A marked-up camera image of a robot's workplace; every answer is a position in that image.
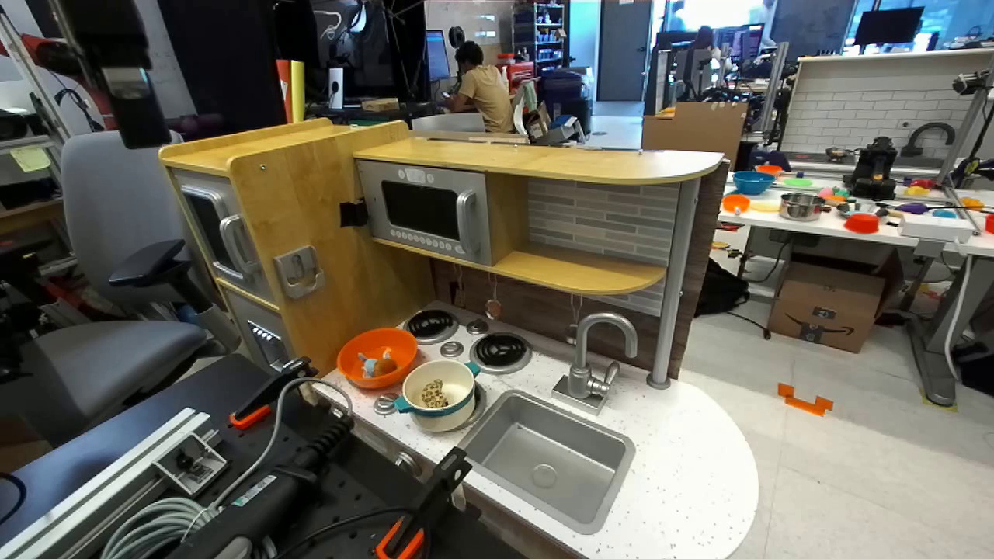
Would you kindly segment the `cardboard box on floor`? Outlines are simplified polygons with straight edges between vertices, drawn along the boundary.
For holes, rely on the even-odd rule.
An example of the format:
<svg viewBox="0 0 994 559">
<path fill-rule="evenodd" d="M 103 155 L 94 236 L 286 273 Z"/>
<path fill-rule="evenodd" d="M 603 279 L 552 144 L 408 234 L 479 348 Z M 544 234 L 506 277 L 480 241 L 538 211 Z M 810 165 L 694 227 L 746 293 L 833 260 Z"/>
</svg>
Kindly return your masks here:
<svg viewBox="0 0 994 559">
<path fill-rule="evenodd" d="M 769 305 L 766 330 L 857 353 L 877 326 L 884 279 L 793 260 Z"/>
</svg>

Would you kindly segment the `grey office chair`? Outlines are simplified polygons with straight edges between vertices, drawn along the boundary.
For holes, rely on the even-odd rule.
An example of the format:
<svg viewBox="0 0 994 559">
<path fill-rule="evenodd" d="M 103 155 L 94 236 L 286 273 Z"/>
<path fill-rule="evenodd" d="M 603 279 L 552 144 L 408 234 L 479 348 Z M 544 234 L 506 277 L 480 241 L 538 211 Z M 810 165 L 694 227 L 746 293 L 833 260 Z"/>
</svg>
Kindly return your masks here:
<svg viewBox="0 0 994 559">
<path fill-rule="evenodd" d="M 114 130 L 61 146 L 61 213 L 90 289 L 111 305 L 177 305 L 187 234 L 154 148 Z M 36 422 L 90 426 L 172 381 L 208 334 L 177 318 L 119 318 L 58 326 L 24 346 L 29 376 L 4 402 Z"/>
</svg>

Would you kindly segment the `black orange clamp near sink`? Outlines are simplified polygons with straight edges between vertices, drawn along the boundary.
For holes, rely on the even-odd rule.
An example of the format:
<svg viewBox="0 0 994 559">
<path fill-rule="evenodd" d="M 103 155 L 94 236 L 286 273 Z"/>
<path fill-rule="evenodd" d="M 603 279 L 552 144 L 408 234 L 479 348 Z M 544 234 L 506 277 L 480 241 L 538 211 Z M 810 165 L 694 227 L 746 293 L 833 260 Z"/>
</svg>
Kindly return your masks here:
<svg viewBox="0 0 994 559">
<path fill-rule="evenodd" d="M 429 531 L 444 515 L 451 494 L 464 486 L 471 463 L 461 447 L 446 452 L 444 460 L 433 469 L 424 489 L 408 512 L 377 542 L 372 559 L 423 559 L 429 547 Z"/>
</svg>

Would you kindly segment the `white table with toys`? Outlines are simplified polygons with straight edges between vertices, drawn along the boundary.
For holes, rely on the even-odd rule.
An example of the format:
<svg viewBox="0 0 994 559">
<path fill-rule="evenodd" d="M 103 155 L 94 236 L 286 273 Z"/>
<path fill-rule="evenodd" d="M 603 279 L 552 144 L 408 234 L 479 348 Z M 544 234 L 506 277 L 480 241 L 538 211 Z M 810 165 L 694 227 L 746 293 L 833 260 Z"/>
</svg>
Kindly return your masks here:
<svg viewBox="0 0 994 559">
<path fill-rule="evenodd" d="M 716 220 L 729 227 L 911 250 L 921 267 L 932 267 L 945 256 L 959 258 L 937 314 L 927 321 L 913 318 L 907 324 L 921 399 L 937 407 L 953 407 L 959 385 L 953 346 L 975 318 L 987 318 L 984 298 L 994 289 L 994 236 L 984 229 L 980 211 L 969 211 L 953 189 L 918 198 L 918 213 L 907 213 L 907 198 L 863 198 L 853 211 L 819 211 L 817 218 L 789 220 L 781 213 L 781 203 L 783 193 L 766 189 L 746 208 L 733 206 L 721 211 Z"/>
</svg>

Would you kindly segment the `wooden toy kitchen unit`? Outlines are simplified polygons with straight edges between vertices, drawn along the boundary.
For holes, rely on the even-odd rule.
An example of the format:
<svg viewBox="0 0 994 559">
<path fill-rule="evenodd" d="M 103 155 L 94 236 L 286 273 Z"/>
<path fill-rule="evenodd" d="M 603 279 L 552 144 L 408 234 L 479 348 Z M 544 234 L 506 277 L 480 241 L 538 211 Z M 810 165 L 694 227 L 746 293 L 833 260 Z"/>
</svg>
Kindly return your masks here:
<svg viewBox="0 0 994 559">
<path fill-rule="evenodd" d="M 303 121 L 172 144 L 158 162 L 177 189 L 213 187 L 233 198 L 241 220 L 233 258 L 241 267 L 220 271 L 213 285 L 273 314 L 286 346 L 320 370 L 333 368 L 344 338 L 423 305 L 429 271 L 446 258 L 440 250 L 380 239 L 365 225 L 343 220 L 360 203 L 369 165 L 394 165 L 408 176 L 480 176 L 495 206 L 488 229 L 498 239 L 498 253 L 479 267 L 486 277 L 579 298 L 655 289 L 655 360 L 621 380 L 599 415 L 634 442 L 634 463 L 605 522 L 594 531 L 573 527 L 480 469 L 468 475 L 468 491 L 586 559 L 729 559 L 746 542 L 758 510 L 752 447 L 715 399 L 674 380 L 674 338 L 691 330 L 684 282 L 695 193 L 726 174 L 716 152 L 451 144 L 416 137 L 400 121 Z M 668 258 L 644 265 L 586 250 L 535 250 L 527 196 L 539 182 L 648 193 L 674 213 Z"/>
</svg>

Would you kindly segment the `left black stove burner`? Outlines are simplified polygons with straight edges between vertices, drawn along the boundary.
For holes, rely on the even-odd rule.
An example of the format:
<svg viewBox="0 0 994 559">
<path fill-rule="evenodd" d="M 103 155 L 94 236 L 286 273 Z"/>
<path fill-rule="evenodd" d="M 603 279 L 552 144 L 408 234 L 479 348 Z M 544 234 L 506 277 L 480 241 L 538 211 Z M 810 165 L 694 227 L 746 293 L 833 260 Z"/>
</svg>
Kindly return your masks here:
<svg viewBox="0 0 994 559">
<path fill-rule="evenodd" d="M 451 311 L 424 309 L 416 311 L 405 330 L 423 346 L 439 346 L 461 330 L 461 321 Z"/>
</svg>

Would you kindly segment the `black stove burner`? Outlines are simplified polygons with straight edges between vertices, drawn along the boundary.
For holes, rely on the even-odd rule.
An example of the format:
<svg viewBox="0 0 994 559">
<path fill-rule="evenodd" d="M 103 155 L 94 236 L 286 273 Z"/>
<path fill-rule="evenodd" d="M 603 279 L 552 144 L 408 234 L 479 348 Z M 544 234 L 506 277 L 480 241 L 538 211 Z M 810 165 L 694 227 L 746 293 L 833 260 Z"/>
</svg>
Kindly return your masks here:
<svg viewBox="0 0 994 559">
<path fill-rule="evenodd" d="M 451 311 L 424 309 L 416 311 L 405 330 L 423 346 L 439 346 L 461 330 L 461 321 Z"/>
<path fill-rule="evenodd" d="M 495 376 L 515 374 L 531 360 L 531 346 L 511 334 L 488 334 L 471 346 L 471 360 Z"/>
</svg>

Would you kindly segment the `orange bowl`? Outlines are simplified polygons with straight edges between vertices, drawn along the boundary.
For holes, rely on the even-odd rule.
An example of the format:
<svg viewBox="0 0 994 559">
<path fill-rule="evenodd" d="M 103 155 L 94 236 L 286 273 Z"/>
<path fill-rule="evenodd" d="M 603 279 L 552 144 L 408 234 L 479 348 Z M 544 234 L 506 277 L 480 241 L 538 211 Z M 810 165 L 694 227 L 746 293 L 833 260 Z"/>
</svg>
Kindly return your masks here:
<svg viewBox="0 0 994 559">
<path fill-rule="evenodd" d="M 420 346 L 408 330 L 380 326 L 348 338 L 335 356 L 337 374 L 362 390 L 398 389 L 420 365 Z"/>
</svg>

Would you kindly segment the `silver toy faucet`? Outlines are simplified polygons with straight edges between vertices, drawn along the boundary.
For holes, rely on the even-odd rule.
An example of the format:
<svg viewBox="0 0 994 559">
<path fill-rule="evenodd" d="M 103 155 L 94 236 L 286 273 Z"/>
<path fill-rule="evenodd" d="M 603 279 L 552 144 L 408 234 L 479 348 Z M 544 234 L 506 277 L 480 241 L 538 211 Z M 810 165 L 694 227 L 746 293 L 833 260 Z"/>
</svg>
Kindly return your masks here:
<svg viewBox="0 0 994 559">
<path fill-rule="evenodd" d="M 611 326 L 625 341 L 625 353 L 628 356 L 636 353 L 636 330 L 628 318 L 611 311 L 595 311 L 579 324 L 568 374 L 552 385 L 552 390 L 561 399 L 580 402 L 586 407 L 603 407 L 619 376 L 614 360 L 595 360 L 589 353 L 589 334 L 595 326 Z"/>
</svg>

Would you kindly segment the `right black stove burner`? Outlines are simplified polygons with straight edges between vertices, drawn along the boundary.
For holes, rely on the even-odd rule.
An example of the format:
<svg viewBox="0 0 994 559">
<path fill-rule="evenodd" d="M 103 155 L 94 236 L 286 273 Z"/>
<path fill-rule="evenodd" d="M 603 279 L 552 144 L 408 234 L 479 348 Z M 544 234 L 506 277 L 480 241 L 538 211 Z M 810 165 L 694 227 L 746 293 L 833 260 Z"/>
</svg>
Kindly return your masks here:
<svg viewBox="0 0 994 559">
<path fill-rule="evenodd" d="M 511 334 L 488 334 L 471 346 L 471 360 L 495 376 L 515 374 L 531 360 L 531 346 Z"/>
</svg>

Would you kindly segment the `small brown toy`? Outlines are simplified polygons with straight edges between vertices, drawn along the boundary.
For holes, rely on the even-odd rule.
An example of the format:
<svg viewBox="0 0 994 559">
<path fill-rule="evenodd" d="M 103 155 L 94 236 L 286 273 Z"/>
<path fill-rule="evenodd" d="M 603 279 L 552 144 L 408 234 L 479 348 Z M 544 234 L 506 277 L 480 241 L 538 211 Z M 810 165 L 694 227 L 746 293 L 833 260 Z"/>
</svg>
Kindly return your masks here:
<svg viewBox="0 0 994 559">
<path fill-rule="evenodd" d="M 446 399 L 444 399 L 444 381 L 429 381 L 429 385 L 423 385 L 423 403 L 424 407 L 446 407 Z"/>
</svg>

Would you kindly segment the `toy oven door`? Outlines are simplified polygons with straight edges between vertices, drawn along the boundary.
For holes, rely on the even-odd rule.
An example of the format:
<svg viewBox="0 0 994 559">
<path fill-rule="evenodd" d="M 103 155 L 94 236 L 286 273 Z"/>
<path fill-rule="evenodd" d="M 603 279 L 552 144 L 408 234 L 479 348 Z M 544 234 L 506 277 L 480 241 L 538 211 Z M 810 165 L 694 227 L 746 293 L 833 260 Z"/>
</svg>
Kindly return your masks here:
<svg viewBox="0 0 994 559">
<path fill-rule="evenodd" d="M 256 289 L 260 267 L 233 187 L 220 176 L 193 172 L 177 172 L 173 179 L 204 239 L 211 267 L 241 289 Z"/>
</svg>

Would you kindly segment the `seated person in tan shirt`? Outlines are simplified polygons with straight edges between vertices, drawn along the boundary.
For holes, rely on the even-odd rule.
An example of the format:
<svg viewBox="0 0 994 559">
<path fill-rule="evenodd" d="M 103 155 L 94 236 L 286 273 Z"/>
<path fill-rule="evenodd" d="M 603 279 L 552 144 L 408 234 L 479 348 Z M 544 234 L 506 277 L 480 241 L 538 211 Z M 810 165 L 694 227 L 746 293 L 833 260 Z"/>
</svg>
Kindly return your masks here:
<svg viewBox="0 0 994 559">
<path fill-rule="evenodd" d="M 504 74 L 486 63 L 476 41 L 456 48 L 456 86 L 451 93 L 455 113 L 479 113 L 488 135 L 511 130 L 509 86 Z"/>
</svg>

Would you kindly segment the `grey toy sink basin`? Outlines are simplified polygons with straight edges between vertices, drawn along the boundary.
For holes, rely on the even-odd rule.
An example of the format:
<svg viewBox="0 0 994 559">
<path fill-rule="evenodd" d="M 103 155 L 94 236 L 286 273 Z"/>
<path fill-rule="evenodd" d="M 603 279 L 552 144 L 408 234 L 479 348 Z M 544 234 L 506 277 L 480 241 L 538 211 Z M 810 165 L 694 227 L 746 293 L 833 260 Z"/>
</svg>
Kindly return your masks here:
<svg viewBox="0 0 994 559">
<path fill-rule="evenodd" d="M 628 435 L 524 390 L 504 390 L 464 452 L 479 475 L 580 533 L 603 527 L 636 455 Z"/>
</svg>

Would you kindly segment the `toy microwave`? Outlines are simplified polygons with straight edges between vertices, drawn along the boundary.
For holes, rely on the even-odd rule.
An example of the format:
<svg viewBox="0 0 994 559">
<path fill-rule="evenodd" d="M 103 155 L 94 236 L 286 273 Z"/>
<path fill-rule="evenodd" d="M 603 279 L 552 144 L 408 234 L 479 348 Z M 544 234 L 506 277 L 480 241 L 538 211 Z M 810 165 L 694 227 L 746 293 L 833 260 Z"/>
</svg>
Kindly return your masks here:
<svg viewBox="0 0 994 559">
<path fill-rule="evenodd" d="M 471 172 L 360 162 L 369 227 L 380 239 L 488 265 L 488 179 Z"/>
</svg>

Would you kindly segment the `orange bracket on floor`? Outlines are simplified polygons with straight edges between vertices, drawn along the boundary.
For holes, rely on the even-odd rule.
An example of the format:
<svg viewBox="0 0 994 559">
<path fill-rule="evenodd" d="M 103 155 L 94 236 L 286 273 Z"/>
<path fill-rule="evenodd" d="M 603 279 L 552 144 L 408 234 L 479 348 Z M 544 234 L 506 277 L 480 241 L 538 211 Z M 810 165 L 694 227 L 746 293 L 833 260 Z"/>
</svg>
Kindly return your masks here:
<svg viewBox="0 0 994 559">
<path fill-rule="evenodd" d="M 781 394 L 781 402 L 786 407 L 796 407 L 796 411 L 804 411 L 804 414 L 814 414 L 814 415 L 833 414 L 833 402 L 830 399 L 819 399 L 819 394 L 817 399 L 797 399 L 796 385 L 781 381 L 775 394 Z"/>
</svg>

